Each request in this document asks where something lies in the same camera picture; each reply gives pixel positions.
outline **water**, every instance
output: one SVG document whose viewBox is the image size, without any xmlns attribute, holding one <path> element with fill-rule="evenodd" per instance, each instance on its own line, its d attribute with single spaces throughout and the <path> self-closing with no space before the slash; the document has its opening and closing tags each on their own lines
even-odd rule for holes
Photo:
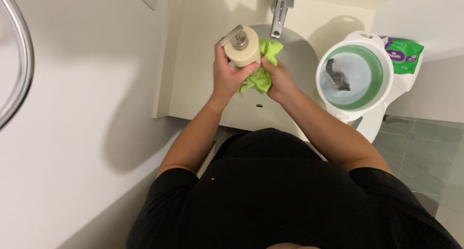
<svg viewBox="0 0 464 249">
<path fill-rule="evenodd" d="M 324 97 L 335 104 L 351 104 L 361 99 L 369 89 L 372 80 L 371 69 L 361 56 L 354 53 L 339 53 L 334 59 L 333 70 L 343 72 L 350 91 L 339 91 L 330 75 L 326 72 L 327 61 L 324 62 L 320 76 L 321 91 Z"/>
</svg>

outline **chrome faucet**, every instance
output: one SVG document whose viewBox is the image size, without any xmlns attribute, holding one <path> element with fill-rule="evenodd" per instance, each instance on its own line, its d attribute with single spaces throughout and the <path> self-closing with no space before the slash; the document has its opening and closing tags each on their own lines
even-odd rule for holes
<svg viewBox="0 0 464 249">
<path fill-rule="evenodd" d="M 293 3 L 294 0 L 274 0 L 270 7 L 272 13 L 274 13 L 270 37 L 275 39 L 280 38 L 283 24 L 285 23 L 285 17 L 287 16 L 287 10 L 293 9 Z"/>
</svg>

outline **beige soap dispenser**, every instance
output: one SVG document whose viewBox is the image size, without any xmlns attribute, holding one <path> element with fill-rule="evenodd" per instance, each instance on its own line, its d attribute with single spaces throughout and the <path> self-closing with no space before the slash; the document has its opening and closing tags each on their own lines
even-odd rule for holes
<svg viewBox="0 0 464 249">
<path fill-rule="evenodd" d="M 239 68 L 252 62 L 261 64 L 258 34 L 248 26 L 239 24 L 222 39 L 221 45 L 225 54 Z"/>
</svg>

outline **green wipes package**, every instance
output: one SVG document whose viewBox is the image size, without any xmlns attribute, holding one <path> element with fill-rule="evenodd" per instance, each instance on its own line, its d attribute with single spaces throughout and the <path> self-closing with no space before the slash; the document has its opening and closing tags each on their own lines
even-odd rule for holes
<svg viewBox="0 0 464 249">
<path fill-rule="evenodd" d="M 396 74 L 414 73 L 424 46 L 411 40 L 393 37 L 385 37 L 383 42 L 393 63 L 394 72 Z"/>
</svg>

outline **lime green rag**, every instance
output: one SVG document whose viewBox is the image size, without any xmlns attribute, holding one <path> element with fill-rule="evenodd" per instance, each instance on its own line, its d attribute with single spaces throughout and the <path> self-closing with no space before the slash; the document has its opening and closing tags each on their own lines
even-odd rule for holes
<svg viewBox="0 0 464 249">
<path fill-rule="evenodd" d="M 259 51 L 261 57 L 266 58 L 275 66 L 277 66 L 277 59 L 275 55 L 278 54 L 283 48 L 283 45 L 273 39 L 259 39 Z M 272 85 L 270 81 L 270 74 L 267 70 L 260 66 L 257 71 L 252 73 L 245 80 L 246 84 L 242 84 L 239 89 L 239 93 L 246 91 L 247 89 L 256 89 L 259 93 L 263 94 L 267 92 Z"/>
</svg>

